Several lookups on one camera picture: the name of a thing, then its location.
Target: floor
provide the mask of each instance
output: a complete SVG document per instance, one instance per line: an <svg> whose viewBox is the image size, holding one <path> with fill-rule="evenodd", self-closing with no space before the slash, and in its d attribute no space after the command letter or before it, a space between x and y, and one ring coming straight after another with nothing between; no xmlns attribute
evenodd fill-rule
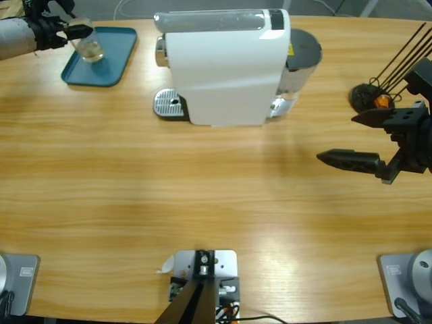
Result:
<svg viewBox="0 0 432 324"><path fill-rule="evenodd" d="M92 20L112 20L120 0L75 0L77 16ZM290 14L293 16L332 16L322 2L335 10L342 0L292 0ZM204 10L204 9L246 9L282 7L283 0L121 0L116 20L152 18L157 11ZM338 11L341 16L359 16L368 0L344 0ZM51 9L60 14L56 2L50 2ZM370 14L378 18L400 18L432 21L432 6L427 0L379 0Z"/></svg>

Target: white cable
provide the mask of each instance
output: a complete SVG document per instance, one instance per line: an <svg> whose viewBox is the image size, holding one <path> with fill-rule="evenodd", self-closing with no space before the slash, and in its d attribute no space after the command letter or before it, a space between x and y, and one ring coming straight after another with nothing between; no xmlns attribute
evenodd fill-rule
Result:
<svg viewBox="0 0 432 324"><path fill-rule="evenodd" d="M133 1L135 1L135 0L126 0L126 1L125 1L125 2L120 6L120 8L119 8L120 13L121 13L123 16L128 17L128 18L145 18L144 16L132 16L132 15L128 15L127 13L125 13L125 12L123 11L124 6L127 5L127 4L130 3L130 2L133 2Z"/></svg>
<svg viewBox="0 0 432 324"><path fill-rule="evenodd" d="M324 7L326 7L328 10L330 10L330 12L336 16L336 11L330 7L328 4L326 4L326 2L324 2L324 0L312 0L314 2L320 3L321 5L323 5Z"/></svg>
<svg viewBox="0 0 432 324"><path fill-rule="evenodd" d="M350 16L350 15L338 15L336 13L336 11L332 7L330 7L328 4L326 4L326 2L324 0L312 0L312 1L320 3L321 5L323 5L324 7L326 7L333 14L333 16L338 16L338 17L353 17L353 16Z"/></svg>
<svg viewBox="0 0 432 324"><path fill-rule="evenodd" d="M120 5L122 5L123 1L124 0L120 0L119 3L115 6L113 20L115 20L115 18L117 17L117 11L120 8Z"/></svg>

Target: orange component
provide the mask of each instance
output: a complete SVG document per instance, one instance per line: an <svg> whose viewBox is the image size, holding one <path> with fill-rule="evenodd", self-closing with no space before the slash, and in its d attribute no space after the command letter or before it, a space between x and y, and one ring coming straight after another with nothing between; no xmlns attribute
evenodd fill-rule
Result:
<svg viewBox="0 0 432 324"><path fill-rule="evenodd" d="M387 96L386 94L382 94L381 96L377 97L373 101L373 104L376 106L376 108L389 109L391 102L392 102L392 98L390 98L390 96Z"/></svg>

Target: black lid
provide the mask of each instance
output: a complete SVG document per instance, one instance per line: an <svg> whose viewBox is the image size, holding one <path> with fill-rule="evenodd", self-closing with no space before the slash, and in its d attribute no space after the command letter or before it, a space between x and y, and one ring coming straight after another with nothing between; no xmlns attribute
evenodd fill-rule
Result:
<svg viewBox="0 0 432 324"><path fill-rule="evenodd" d="M286 60L286 67L290 71L315 66L323 56L317 39L301 29L291 29L291 46Z"/></svg>

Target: metal mounting plate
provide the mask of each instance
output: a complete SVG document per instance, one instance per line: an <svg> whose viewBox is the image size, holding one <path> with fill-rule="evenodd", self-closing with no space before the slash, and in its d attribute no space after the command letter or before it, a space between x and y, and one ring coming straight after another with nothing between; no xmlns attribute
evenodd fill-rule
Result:
<svg viewBox="0 0 432 324"><path fill-rule="evenodd" d="M409 307L416 313L420 313L419 303L412 293L408 278L408 266L414 253L389 254L379 258L381 276L387 294L389 310L398 318L406 317L405 314L396 308L394 300L397 297L405 299Z"/></svg>
<svg viewBox="0 0 432 324"><path fill-rule="evenodd" d="M215 250L215 276L237 277L237 254L233 250ZM174 277L192 279L195 250L181 250L174 255Z"/></svg>
<svg viewBox="0 0 432 324"><path fill-rule="evenodd" d="M7 280L4 290L15 294L11 314L22 316L27 313L30 306L39 258L36 255L24 254L2 254L2 256L7 263Z"/></svg>

